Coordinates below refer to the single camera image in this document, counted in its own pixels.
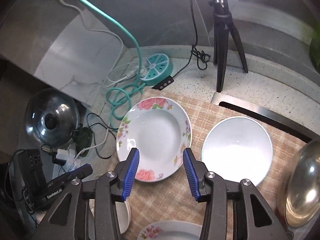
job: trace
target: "white dish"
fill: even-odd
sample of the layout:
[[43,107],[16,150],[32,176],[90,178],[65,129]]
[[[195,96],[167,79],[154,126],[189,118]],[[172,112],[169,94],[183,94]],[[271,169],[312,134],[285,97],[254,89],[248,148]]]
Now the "white dish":
[[140,161],[136,179],[154,182],[175,173],[182,165],[183,150],[191,146],[192,130],[187,113],[175,101],[147,98],[123,118],[116,140],[119,161],[136,147]]
[[137,240],[199,240],[201,226],[176,220],[152,223],[140,231]]
[[[94,216],[94,199],[89,200],[89,206]],[[119,222],[120,233],[123,234],[127,231],[131,222],[131,209],[128,200],[122,202],[116,202],[116,210]]]
[[223,179],[249,179],[257,186],[267,175],[273,150],[267,131],[253,119],[227,118],[208,133],[201,160]]

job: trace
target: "stainless steel bowl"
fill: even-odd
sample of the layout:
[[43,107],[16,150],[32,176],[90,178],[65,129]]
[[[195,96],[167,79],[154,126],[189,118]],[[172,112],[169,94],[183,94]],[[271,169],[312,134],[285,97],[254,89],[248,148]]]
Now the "stainless steel bowl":
[[277,205],[293,228],[308,223],[320,209],[320,140],[309,142],[288,161]]
[[52,89],[38,92],[28,103],[25,128],[39,145],[53,149],[71,143],[71,132],[79,126],[79,112],[75,101],[66,94]]

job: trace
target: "tripod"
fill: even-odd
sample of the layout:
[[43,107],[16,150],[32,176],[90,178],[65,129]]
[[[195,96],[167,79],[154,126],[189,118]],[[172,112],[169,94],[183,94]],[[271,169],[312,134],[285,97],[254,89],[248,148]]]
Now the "tripod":
[[223,88],[224,76],[226,73],[229,32],[231,33],[231,36],[235,42],[245,73],[248,73],[248,66],[245,59],[239,32],[232,21],[232,15],[229,11],[228,1],[212,0],[209,4],[210,6],[213,6],[214,18],[213,63],[215,65],[218,65],[217,92],[221,92]]

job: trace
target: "plaid tablecloth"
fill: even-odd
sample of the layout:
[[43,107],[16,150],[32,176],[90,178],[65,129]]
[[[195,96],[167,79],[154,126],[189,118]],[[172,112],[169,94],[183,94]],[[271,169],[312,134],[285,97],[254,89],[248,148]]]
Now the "plaid tablecloth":
[[[232,116],[244,116],[221,106],[212,105],[195,99],[178,96],[164,91],[146,89],[143,99],[163,96],[180,104],[187,112],[192,125],[191,149],[200,160],[202,145],[208,132],[218,122]],[[258,189],[272,209],[276,207],[276,193],[284,166],[295,152],[305,145],[300,139],[258,121],[269,133],[273,146],[271,168]],[[110,170],[118,159],[113,157]],[[124,234],[128,240],[137,239],[141,229],[159,220],[182,220],[202,225],[205,203],[197,203],[191,196],[187,177],[182,166],[169,178],[156,183],[135,181],[129,199],[131,223]],[[232,205],[228,203],[227,239],[232,239]]]

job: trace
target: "coiled teal cable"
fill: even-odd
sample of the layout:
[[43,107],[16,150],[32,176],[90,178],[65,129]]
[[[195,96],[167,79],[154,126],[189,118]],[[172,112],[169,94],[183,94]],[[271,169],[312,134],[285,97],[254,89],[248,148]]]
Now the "coiled teal cable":
[[[100,10],[98,7],[94,6],[92,3],[90,3],[87,0],[79,0],[81,2],[83,2],[86,6],[88,6],[89,8],[93,9],[94,11],[96,11],[97,13],[99,13],[100,15],[102,15],[103,17],[105,17],[106,19],[110,20],[112,23],[114,23],[115,25],[117,25],[125,34],[127,34],[131,40],[133,41],[133,43],[135,44],[136,48],[137,48],[137,52],[138,52],[138,56],[139,56],[139,69],[138,69],[138,74],[137,74],[137,78],[136,81],[132,84],[126,85],[122,88],[110,88],[107,93],[106,93],[106,98],[108,103],[111,104],[111,111],[110,111],[110,126],[112,126],[112,117],[114,117],[117,120],[122,120],[124,118],[124,116],[117,116],[115,114],[115,110],[118,106],[123,105],[125,102],[129,102],[129,109],[132,107],[132,102],[131,102],[131,96],[136,93],[136,92],[140,92],[142,93],[142,89],[146,84],[140,84],[139,85],[139,81],[140,81],[140,72],[141,72],[141,68],[142,68],[142,57],[141,57],[141,51],[140,51],[140,47],[139,44],[137,42],[137,40],[135,39],[135,37],[132,36],[132,34],[126,29],[124,28],[119,22],[117,22],[115,19],[113,19],[112,17],[110,17],[108,14],[106,14],[105,12],[103,12],[102,10]],[[130,92],[127,92],[126,89],[132,87],[132,90]],[[115,94],[115,97],[110,100],[110,95],[111,92],[113,90],[118,90],[118,92]],[[120,93],[124,93],[124,96],[121,97],[120,99],[118,99]]]

